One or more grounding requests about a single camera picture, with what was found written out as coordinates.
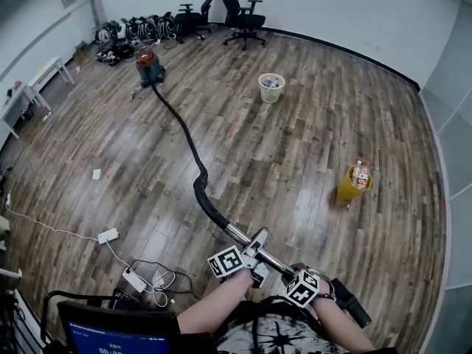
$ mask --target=black office chair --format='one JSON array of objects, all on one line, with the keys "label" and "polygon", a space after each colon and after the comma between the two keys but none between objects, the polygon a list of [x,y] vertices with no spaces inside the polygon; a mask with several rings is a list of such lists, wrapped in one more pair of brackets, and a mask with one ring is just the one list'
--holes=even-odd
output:
[{"label": "black office chair", "polygon": [[201,5],[201,13],[192,13],[193,9],[190,7],[193,4],[180,4],[181,7],[185,7],[185,9],[179,9],[179,13],[174,18],[174,24],[176,25],[176,38],[177,41],[182,44],[184,42],[184,38],[190,34],[195,34],[201,40],[205,39],[204,36],[198,33],[199,30],[207,29],[208,32],[211,32],[209,27],[202,28],[208,24],[208,12],[211,7],[211,2],[213,0],[205,0],[205,2]]},{"label": "black office chair", "polygon": [[233,32],[232,37],[226,39],[223,44],[227,45],[229,41],[234,41],[236,39],[242,38],[244,40],[243,51],[246,50],[246,41],[247,38],[257,39],[261,42],[263,47],[266,45],[266,40],[257,37],[257,33],[254,31],[260,29],[264,22],[266,22],[266,17],[264,15],[255,15],[254,7],[256,3],[262,3],[262,0],[248,0],[251,3],[250,8],[242,8],[239,5],[238,0],[223,0],[223,3],[226,5],[228,14],[226,15],[226,24],[231,28],[237,27],[238,32]]}]

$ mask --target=wooden floor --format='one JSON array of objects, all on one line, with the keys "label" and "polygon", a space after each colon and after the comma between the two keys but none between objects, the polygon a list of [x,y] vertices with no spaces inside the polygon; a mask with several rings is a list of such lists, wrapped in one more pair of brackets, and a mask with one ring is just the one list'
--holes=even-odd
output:
[{"label": "wooden floor", "polygon": [[[267,226],[269,250],[286,262],[344,281],[372,317],[367,334],[376,345],[417,352],[440,287],[445,211],[416,91],[336,49],[263,33],[265,49],[254,42],[242,52],[237,42],[221,44],[228,34],[155,49],[167,69],[159,89],[190,127],[215,206],[249,235]],[[287,82],[274,105],[260,99],[264,72]],[[46,88],[52,117],[36,114],[0,155],[2,169],[13,166],[13,209],[92,237],[116,227],[121,258],[163,262],[191,276],[197,295],[211,291],[217,282],[206,259],[233,242],[195,200],[198,169],[179,124],[150,89],[130,102],[139,84],[132,61],[92,61],[77,79],[65,99],[55,91],[68,87],[54,80]],[[349,210],[330,207],[356,156],[370,161],[372,189]],[[3,215],[13,225],[7,265],[24,272],[21,290],[36,313],[48,291],[109,294],[122,284],[124,266],[107,247]],[[151,280],[156,269],[137,271]],[[251,297],[279,293],[281,284],[273,272]],[[176,311],[195,301],[175,300]]]}]

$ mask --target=black vacuum hose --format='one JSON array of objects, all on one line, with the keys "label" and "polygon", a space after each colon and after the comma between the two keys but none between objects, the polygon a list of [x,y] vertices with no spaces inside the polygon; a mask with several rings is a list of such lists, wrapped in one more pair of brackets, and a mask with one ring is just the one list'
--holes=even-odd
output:
[{"label": "black vacuum hose", "polygon": [[193,143],[192,137],[190,136],[190,132],[187,125],[185,124],[182,117],[178,115],[177,111],[174,110],[174,108],[166,101],[165,98],[163,98],[163,96],[157,90],[156,86],[150,78],[149,67],[145,68],[145,74],[147,76],[147,81],[149,82],[150,87],[153,89],[156,96],[162,101],[165,107],[169,109],[173,116],[177,118],[178,123],[180,123],[180,126],[182,126],[185,132],[185,137],[187,138],[187,141],[189,143],[193,158],[195,159],[198,169],[200,170],[200,175],[193,182],[193,190],[195,192],[195,197],[197,198],[198,204],[200,204],[202,210],[205,211],[205,213],[213,222],[215,222],[217,226],[222,229],[225,229],[229,225],[229,221],[224,216],[222,216],[222,214],[220,214],[218,210],[216,210],[212,202],[208,199],[207,194],[205,193],[205,189],[208,185],[208,171],[205,168],[204,163],[201,161],[200,156],[198,155],[197,149],[195,148],[195,144]]}]

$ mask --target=yellow trash bin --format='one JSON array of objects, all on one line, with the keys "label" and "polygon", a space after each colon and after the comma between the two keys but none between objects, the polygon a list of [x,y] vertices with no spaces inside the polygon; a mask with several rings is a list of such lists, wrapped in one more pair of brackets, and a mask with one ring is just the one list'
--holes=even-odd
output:
[{"label": "yellow trash bin", "polygon": [[372,186],[372,177],[369,175],[369,180],[367,181],[366,188],[360,190],[353,185],[353,172],[354,165],[349,168],[349,171],[343,177],[341,183],[338,185],[337,199],[343,199],[345,201],[350,201],[356,195],[360,195],[363,192],[366,192]]}]

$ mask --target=human arm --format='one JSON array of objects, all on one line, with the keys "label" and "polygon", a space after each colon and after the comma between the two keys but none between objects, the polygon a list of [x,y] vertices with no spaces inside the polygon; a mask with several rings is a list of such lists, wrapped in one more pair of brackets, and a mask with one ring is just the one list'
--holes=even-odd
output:
[{"label": "human arm", "polygon": [[[320,293],[328,294],[329,285],[320,280]],[[362,329],[350,320],[331,299],[316,298],[311,306],[318,316],[319,322],[330,340],[352,354],[367,353],[375,350],[372,342]]]},{"label": "human arm", "polygon": [[243,300],[253,282],[248,269],[240,270],[227,279],[211,294],[177,316],[181,333],[214,333]]}]

